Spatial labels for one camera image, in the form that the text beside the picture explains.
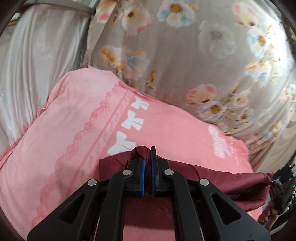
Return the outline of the person's right hand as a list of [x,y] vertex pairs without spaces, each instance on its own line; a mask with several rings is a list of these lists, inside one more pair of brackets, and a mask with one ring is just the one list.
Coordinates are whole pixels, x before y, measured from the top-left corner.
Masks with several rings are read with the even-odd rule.
[[274,204],[270,202],[262,214],[258,217],[258,222],[263,224],[268,231],[271,231],[273,225],[278,219],[278,211],[274,209]]

